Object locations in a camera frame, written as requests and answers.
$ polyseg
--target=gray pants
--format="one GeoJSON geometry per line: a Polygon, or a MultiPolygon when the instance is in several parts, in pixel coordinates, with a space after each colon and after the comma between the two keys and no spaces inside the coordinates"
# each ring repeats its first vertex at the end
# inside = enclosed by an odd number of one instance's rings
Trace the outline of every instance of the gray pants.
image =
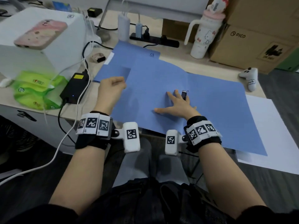
{"type": "Polygon", "coordinates": [[[152,162],[152,146],[145,138],[140,138],[140,151],[127,153],[121,163],[113,187],[127,183],[135,178],[153,176],[158,182],[173,181],[179,185],[189,184],[181,160],[177,156],[160,155],[157,163],[157,172],[152,162]]]}

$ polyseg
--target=black wrist strap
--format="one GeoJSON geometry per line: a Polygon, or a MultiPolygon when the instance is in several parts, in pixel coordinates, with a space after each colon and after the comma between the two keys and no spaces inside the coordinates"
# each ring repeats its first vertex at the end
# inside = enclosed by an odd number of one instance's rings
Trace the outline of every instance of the black wrist strap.
{"type": "MultiPolygon", "coordinates": [[[[90,113],[100,113],[101,115],[109,116],[106,113],[99,112],[99,111],[91,111],[90,113]]],[[[75,149],[85,148],[86,146],[89,145],[89,146],[93,146],[105,150],[109,142],[110,140],[103,140],[95,134],[80,134],[78,135],[75,149]]]]}
{"type": "MultiPolygon", "coordinates": [[[[204,117],[204,116],[194,116],[194,117],[190,118],[187,121],[187,127],[190,127],[192,124],[203,121],[203,120],[207,120],[207,118],[204,117]]],[[[200,147],[202,147],[206,144],[209,144],[209,143],[219,143],[219,144],[221,144],[222,142],[221,142],[221,139],[219,137],[210,137],[210,138],[202,140],[197,145],[189,145],[188,144],[187,150],[189,150],[192,153],[196,153],[196,152],[198,152],[200,147]]]]}

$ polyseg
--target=hand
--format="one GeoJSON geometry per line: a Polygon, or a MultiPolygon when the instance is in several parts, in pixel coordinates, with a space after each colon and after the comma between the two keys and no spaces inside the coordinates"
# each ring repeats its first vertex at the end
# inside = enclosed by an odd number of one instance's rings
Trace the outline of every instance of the hand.
{"type": "Polygon", "coordinates": [[[94,110],[111,115],[114,105],[127,87],[124,77],[110,77],[100,82],[97,103],[94,110]]]}
{"type": "Polygon", "coordinates": [[[154,111],[156,113],[168,113],[173,116],[182,117],[187,121],[193,116],[200,116],[200,113],[196,111],[196,107],[190,106],[190,100],[188,96],[186,96],[186,100],[184,101],[182,96],[178,93],[178,90],[175,90],[174,93],[176,97],[170,92],[167,92],[167,95],[173,102],[172,107],[155,108],[154,111]]]}

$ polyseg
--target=green tissue pack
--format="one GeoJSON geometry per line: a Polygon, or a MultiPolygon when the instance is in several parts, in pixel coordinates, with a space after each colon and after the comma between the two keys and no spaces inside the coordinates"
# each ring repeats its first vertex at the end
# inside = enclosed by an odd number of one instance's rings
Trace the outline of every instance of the green tissue pack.
{"type": "Polygon", "coordinates": [[[29,108],[58,109],[62,104],[60,94],[68,81],[63,76],[22,71],[12,87],[17,102],[29,108]]]}

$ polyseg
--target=smartphone on box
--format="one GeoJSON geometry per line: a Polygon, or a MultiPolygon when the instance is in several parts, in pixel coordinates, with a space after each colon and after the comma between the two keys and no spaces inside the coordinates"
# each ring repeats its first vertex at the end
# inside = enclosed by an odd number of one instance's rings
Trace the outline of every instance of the smartphone on box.
{"type": "Polygon", "coordinates": [[[66,22],[43,20],[18,37],[13,43],[18,47],[42,50],[68,27],[66,22]]]}

